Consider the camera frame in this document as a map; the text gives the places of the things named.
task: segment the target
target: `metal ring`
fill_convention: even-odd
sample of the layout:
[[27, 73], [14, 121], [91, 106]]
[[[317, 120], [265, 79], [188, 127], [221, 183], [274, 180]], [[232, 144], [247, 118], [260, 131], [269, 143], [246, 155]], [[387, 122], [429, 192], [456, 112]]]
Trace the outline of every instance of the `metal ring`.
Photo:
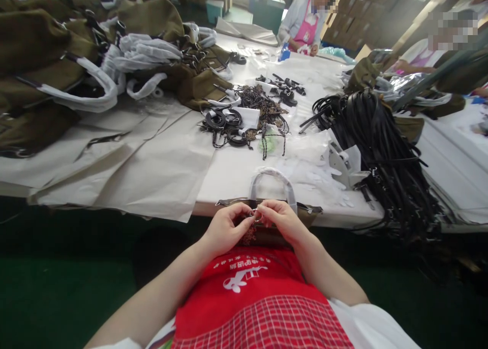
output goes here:
[[[259, 211], [257, 210], [257, 208], [256, 208], [256, 209], [253, 209], [253, 216], [254, 216], [254, 215], [256, 215], [256, 212], [259, 212]], [[262, 214], [262, 213], [261, 213], [261, 218], [259, 218], [259, 219], [255, 219], [255, 220], [254, 220], [254, 223], [258, 223], [258, 222], [260, 222], [260, 221], [261, 221], [261, 219], [263, 219], [263, 214]]]

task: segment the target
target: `plastic bag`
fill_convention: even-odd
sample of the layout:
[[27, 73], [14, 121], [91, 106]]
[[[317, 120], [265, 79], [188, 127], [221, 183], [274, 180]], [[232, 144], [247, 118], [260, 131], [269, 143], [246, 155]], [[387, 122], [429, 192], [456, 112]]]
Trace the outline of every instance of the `plastic bag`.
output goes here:
[[341, 48], [334, 48], [333, 46], [327, 46], [324, 48], [319, 49], [319, 54], [327, 54], [337, 56], [339, 58], [344, 59], [347, 65], [355, 65], [357, 64], [356, 61], [351, 58], [350, 56], [346, 55], [346, 51]]

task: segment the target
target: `pile of straps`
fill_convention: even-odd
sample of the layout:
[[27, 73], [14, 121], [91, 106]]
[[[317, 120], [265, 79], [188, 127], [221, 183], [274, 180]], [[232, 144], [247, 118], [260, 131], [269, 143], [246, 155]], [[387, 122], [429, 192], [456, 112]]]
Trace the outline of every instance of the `pile of straps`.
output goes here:
[[358, 146], [361, 169], [371, 173], [364, 182], [385, 216], [363, 229], [407, 244], [437, 239], [443, 213], [422, 173], [420, 151], [402, 136], [378, 96], [369, 89], [328, 96], [316, 101], [313, 111], [302, 126], [315, 121], [320, 130], [334, 132], [342, 149]]

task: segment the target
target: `forearm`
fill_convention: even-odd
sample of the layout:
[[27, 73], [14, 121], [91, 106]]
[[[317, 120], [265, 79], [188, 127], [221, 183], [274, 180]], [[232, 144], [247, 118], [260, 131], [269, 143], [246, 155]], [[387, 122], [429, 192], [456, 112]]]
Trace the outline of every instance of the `forearm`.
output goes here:
[[292, 244], [303, 274], [327, 298], [336, 298], [349, 306], [368, 303], [359, 284], [327, 253], [311, 233]]
[[174, 317], [212, 258], [198, 242], [186, 249], [117, 310], [86, 348], [114, 344], [127, 337], [146, 347], [158, 330]]

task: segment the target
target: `green floor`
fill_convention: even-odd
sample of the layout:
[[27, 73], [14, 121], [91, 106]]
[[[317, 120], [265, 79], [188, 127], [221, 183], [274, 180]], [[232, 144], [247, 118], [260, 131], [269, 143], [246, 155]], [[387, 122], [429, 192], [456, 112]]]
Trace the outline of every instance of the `green floor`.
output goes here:
[[[115, 211], [57, 211], [0, 199], [0, 347], [82, 347], [134, 293], [131, 248], [157, 226], [197, 239], [208, 219], [188, 225], [145, 221]], [[422, 348], [481, 348], [488, 340], [488, 300], [451, 279], [427, 280], [387, 241], [336, 229], [314, 229], [334, 258]]]

